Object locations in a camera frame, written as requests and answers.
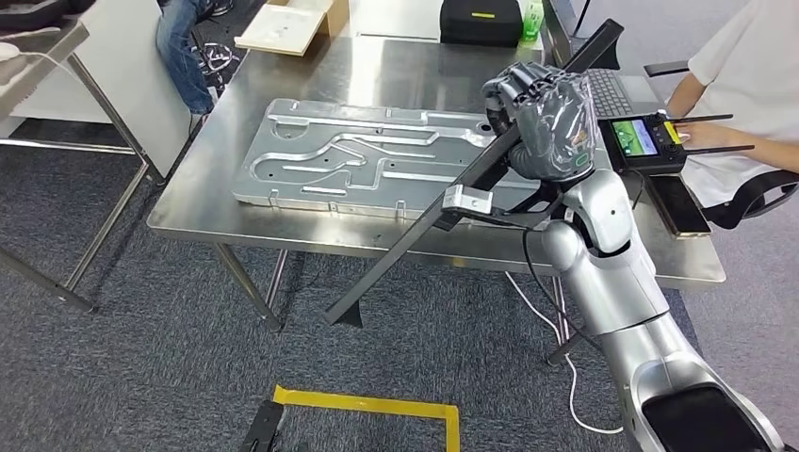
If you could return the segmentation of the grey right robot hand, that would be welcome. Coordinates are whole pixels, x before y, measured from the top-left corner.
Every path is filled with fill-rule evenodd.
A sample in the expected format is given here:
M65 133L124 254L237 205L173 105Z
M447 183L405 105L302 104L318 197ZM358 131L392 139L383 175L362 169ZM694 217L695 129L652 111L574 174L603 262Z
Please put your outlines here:
M600 139L588 78L536 62L517 61L487 80L481 93L498 136L512 127L521 142L509 166L529 180L568 182L594 168Z

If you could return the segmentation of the person's hand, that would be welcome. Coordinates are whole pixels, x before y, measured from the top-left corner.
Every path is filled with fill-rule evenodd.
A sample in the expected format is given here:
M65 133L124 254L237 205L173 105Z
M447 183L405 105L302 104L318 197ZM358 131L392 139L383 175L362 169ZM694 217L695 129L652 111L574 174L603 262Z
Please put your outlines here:
M675 129L687 150L713 148L726 142L725 128L712 122L678 122Z

